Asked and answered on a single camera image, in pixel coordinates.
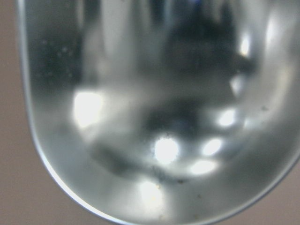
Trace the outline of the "stainless steel ice scoop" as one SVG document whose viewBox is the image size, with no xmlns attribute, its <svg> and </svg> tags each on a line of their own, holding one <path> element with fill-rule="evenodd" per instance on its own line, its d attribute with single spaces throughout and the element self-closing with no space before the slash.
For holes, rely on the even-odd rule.
<svg viewBox="0 0 300 225">
<path fill-rule="evenodd" d="M 300 158 L 297 0 L 19 0 L 34 145 L 122 225 L 210 225 Z"/>
</svg>

